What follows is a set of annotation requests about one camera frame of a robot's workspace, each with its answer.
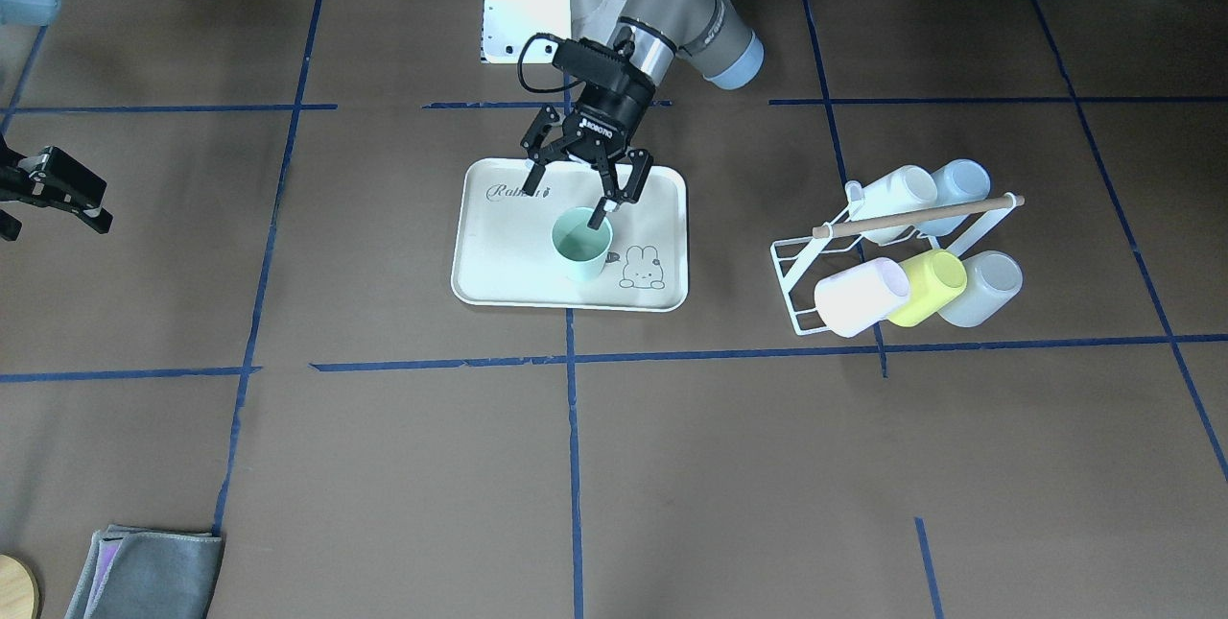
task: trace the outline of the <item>cup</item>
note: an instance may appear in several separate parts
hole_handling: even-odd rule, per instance
[[[887,257],[841,270],[814,286],[815,312],[835,335],[846,339],[882,322],[907,301],[907,274]]]
[[[887,317],[896,327],[916,327],[968,287],[963,262],[943,248],[900,262],[900,268],[909,276],[912,295],[904,307]]]
[[[604,217],[600,228],[593,231],[588,227],[592,216],[593,209],[567,209],[550,230],[555,259],[562,274],[581,284],[592,281],[602,273],[610,242],[614,242],[614,226],[610,226],[609,217]]]
[[[976,327],[1008,303],[1023,287],[1023,270],[1001,252],[982,252],[964,262],[968,290],[938,310],[955,327]]]
[[[930,209],[938,200],[938,187],[935,185],[933,178],[925,172],[925,168],[919,168],[916,165],[904,165],[901,168],[892,169],[887,176],[865,185],[863,192],[865,200],[849,215],[850,221]],[[899,238],[906,228],[907,226],[894,226],[894,228],[867,231],[863,235],[866,239],[884,246]]]
[[[982,200],[990,195],[990,173],[974,160],[957,158],[933,173],[938,187],[938,201],[935,206],[968,204],[970,200]],[[935,238],[950,235],[968,216],[938,217],[936,221],[917,222],[917,231],[932,235]]]

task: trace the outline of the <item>white tray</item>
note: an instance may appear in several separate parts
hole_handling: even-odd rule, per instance
[[[631,168],[619,165],[619,182]],[[593,206],[600,177],[588,165],[551,163],[535,195],[522,195],[524,160],[484,158],[469,167],[460,200],[452,292],[469,305],[670,312],[686,300],[686,182],[657,165],[639,204],[608,216],[610,259],[583,284],[554,265],[550,228],[561,212]]]

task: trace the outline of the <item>wooden disc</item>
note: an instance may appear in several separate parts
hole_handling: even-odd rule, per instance
[[[34,619],[38,583],[26,565],[0,554],[0,619]]]

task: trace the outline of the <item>yellow cup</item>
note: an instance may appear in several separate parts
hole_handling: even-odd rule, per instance
[[[900,268],[909,276],[912,295],[904,307],[887,317],[896,327],[916,327],[968,287],[964,262],[943,248],[900,262]]]

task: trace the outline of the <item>white cup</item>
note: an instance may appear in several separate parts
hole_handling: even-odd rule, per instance
[[[909,276],[878,257],[833,274],[814,286],[814,308],[836,335],[851,339],[909,301]]]
[[[905,165],[863,187],[865,200],[856,211],[849,215],[850,221],[865,221],[868,217],[893,216],[895,212],[930,209],[938,200],[938,187],[925,168]],[[873,243],[889,243],[899,238],[907,226],[878,228],[867,231],[866,239]]]
[[[955,327],[976,327],[993,316],[1023,287],[1018,262],[1001,252],[982,252],[964,260],[968,287],[946,307],[942,318]]]
[[[592,215],[593,209],[567,209],[550,230],[555,259],[562,274],[581,284],[600,275],[610,242],[614,242],[614,226],[610,226],[609,217],[604,217],[600,228],[593,231],[588,227]]]
[[[935,206],[968,204],[970,200],[982,200],[990,195],[990,173],[974,160],[957,158],[933,173],[938,187],[938,201]],[[968,216],[938,217],[936,221],[917,222],[917,231],[932,235],[935,238],[950,235]]]

